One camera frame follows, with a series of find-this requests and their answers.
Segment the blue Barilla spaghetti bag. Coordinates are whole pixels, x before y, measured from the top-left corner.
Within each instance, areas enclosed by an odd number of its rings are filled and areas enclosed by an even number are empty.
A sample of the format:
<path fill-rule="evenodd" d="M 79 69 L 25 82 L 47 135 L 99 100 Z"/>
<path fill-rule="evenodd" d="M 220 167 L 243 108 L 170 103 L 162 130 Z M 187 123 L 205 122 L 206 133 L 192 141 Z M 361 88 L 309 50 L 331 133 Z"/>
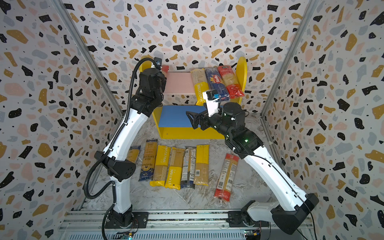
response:
<path fill-rule="evenodd" d="M 206 78 L 211 90 L 216 90 L 220 96 L 220 100 L 229 101 L 230 95 L 229 92 L 222 80 L 222 77 L 219 73 L 217 67 L 205 68 Z"/>

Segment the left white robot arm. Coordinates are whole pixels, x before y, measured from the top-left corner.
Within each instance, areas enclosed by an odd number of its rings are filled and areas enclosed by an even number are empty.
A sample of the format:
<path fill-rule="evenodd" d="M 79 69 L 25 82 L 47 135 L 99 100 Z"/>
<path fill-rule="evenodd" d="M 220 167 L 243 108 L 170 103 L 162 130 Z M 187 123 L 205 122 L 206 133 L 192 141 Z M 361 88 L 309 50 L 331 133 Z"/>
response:
<path fill-rule="evenodd" d="M 128 153 L 143 124 L 161 105 L 165 86 L 166 77 L 161 70 L 149 68 L 141 72 L 139 88 L 131 97 L 117 132 L 106 148 L 95 154 L 113 182 L 113 207 L 108 213 L 109 222 L 115 222 L 123 228 L 133 220 L 130 186 L 136 164 L 127 160 Z"/>

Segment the plain yellow spaghetti bag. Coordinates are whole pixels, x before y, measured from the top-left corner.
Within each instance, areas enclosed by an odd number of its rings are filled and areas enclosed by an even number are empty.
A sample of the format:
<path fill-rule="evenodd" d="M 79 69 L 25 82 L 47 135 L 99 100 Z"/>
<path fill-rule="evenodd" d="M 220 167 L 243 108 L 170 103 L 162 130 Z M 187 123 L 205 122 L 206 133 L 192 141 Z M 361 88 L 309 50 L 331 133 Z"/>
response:
<path fill-rule="evenodd" d="M 197 145 L 195 185 L 209 185 L 209 147 L 210 145 Z"/>

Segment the red spaghetti bag top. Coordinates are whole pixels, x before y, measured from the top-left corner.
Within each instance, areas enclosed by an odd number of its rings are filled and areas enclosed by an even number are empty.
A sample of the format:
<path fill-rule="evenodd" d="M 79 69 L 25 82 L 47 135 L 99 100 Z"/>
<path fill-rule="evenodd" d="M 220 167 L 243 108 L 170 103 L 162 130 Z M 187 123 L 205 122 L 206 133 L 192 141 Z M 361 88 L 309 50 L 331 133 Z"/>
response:
<path fill-rule="evenodd" d="M 231 66 L 219 66 L 218 71 L 231 99 L 242 98 L 245 96 Z"/>

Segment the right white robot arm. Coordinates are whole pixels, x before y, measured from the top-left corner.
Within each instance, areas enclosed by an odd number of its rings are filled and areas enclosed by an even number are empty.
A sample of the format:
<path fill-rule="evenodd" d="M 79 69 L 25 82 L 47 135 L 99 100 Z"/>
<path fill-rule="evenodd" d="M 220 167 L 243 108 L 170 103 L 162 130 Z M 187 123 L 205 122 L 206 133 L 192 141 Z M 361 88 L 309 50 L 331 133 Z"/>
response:
<path fill-rule="evenodd" d="M 246 112 L 237 103 L 223 107 L 208 107 L 201 113 L 187 112 L 194 129 L 212 128 L 225 138 L 225 144 L 249 164 L 268 187 L 277 201 L 250 201 L 244 207 L 246 218 L 254 222 L 275 223 L 288 235 L 294 234 L 319 203 L 314 193 L 306 193 L 297 186 L 272 158 L 262 140 L 246 128 Z"/>

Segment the red spaghetti bag black label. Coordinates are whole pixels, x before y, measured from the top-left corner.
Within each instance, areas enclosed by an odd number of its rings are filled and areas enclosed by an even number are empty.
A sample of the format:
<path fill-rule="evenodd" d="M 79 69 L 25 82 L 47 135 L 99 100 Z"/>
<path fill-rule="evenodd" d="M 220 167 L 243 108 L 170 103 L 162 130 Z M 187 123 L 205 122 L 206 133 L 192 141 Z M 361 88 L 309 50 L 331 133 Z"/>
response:
<path fill-rule="evenodd" d="M 161 67 L 161 70 L 162 70 L 162 73 L 165 75 L 165 76 L 167 76 L 167 74 L 168 74 L 168 71 L 169 71 L 169 66 L 166 66 L 166 65 L 163 65 L 162 67 Z"/>

